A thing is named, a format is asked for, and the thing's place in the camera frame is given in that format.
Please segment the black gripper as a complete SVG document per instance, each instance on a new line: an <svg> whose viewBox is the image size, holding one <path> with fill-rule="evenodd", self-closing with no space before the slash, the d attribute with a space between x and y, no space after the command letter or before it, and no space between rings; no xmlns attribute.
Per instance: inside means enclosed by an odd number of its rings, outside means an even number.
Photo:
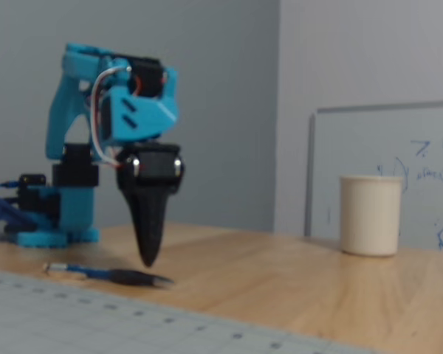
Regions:
<svg viewBox="0 0 443 354"><path fill-rule="evenodd" d="M124 147L117 154L117 186L126 200L142 262L152 267L162 244L166 192L137 191L163 188L169 194L178 192L185 173L180 156L181 147L175 144L144 142Z"/></svg>

